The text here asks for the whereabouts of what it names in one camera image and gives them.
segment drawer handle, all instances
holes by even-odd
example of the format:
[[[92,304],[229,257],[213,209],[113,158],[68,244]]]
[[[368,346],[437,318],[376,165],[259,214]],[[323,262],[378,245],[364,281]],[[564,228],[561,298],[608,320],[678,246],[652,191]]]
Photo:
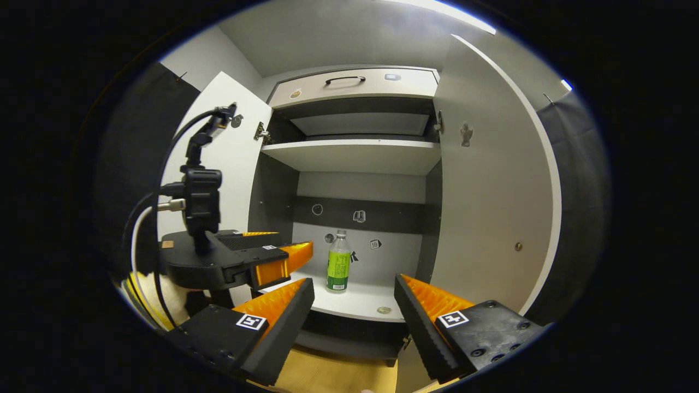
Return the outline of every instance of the drawer handle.
[[[328,79],[328,80],[325,81],[325,84],[326,84],[326,85],[330,85],[330,82],[332,82],[333,80],[338,80],[338,79],[354,79],[354,78],[358,78],[360,83],[362,83],[363,81],[366,80],[366,78],[364,78],[363,76],[342,76],[342,77],[339,77],[339,78],[331,78],[331,79]]]

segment white cable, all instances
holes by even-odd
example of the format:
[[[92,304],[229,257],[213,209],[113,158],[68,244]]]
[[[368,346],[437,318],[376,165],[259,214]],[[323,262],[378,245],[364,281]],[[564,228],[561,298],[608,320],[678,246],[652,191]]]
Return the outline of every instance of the white cable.
[[[148,206],[145,208],[143,212],[138,216],[136,219],[136,223],[134,225],[134,232],[131,235],[131,270],[134,272],[134,280],[136,280],[136,286],[138,288],[138,291],[140,292],[140,297],[143,298],[143,303],[145,304],[146,311],[150,313],[151,317],[155,320],[155,322],[165,331],[168,329],[165,327],[165,325],[160,321],[160,318],[158,318],[157,314],[155,313],[155,309],[148,303],[148,299],[145,297],[145,292],[143,289],[140,287],[140,280],[138,279],[138,271],[136,270],[136,241],[138,240],[138,229],[140,228],[141,222],[143,222],[143,219],[145,216],[147,216],[150,211],[153,210],[152,206]]]

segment gray wall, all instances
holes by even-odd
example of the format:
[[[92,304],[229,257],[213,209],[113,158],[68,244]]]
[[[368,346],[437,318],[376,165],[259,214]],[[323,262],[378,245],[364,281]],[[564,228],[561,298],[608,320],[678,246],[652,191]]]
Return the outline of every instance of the gray wall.
[[[218,26],[202,31],[163,57],[160,62],[199,91],[220,71],[254,91],[261,80],[259,72]]]

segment white cabinet door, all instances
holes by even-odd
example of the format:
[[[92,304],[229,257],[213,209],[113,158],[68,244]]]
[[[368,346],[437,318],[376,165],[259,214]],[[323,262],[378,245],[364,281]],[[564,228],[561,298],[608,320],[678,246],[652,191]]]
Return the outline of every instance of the white cabinet door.
[[[431,283],[524,314],[546,280],[561,226],[561,186],[549,139],[512,79],[458,36],[434,104],[445,131]],[[473,130],[469,147],[462,146],[464,122]]]
[[[252,181],[262,147],[262,138],[256,141],[253,137],[260,122],[264,124],[265,129],[267,128],[272,108],[233,78],[220,72],[189,107],[178,130],[200,113],[217,106],[229,106],[233,102],[238,106],[236,115],[242,115],[243,121],[238,128],[229,124],[210,145],[202,149],[201,164],[207,169],[219,169],[223,173],[223,181],[219,188],[219,228],[247,231]],[[196,123],[175,145],[165,167],[162,185],[182,180],[180,165],[187,161],[185,152],[189,138],[207,121],[208,118]],[[160,201],[168,199],[170,198],[160,197]],[[164,234],[186,230],[182,213],[158,213],[158,239]]]

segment shelf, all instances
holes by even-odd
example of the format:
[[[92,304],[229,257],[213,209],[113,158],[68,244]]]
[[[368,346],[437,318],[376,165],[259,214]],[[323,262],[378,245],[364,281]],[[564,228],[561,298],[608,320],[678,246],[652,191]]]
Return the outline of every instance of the shelf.
[[[393,285],[380,287],[378,285],[367,285],[350,281],[345,293],[334,294],[326,290],[325,277],[312,276],[295,271],[291,274],[290,281],[260,290],[260,292],[271,292],[302,278],[313,279],[315,300],[311,310],[359,320],[405,322],[403,314],[394,299]],[[377,311],[379,307],[388,307],[391,309],[391,312],[389,314],[380,314]]]
[[[261,151],[300,172],[425,176],[442,158],[439,143],[389,139],[278,143]]]

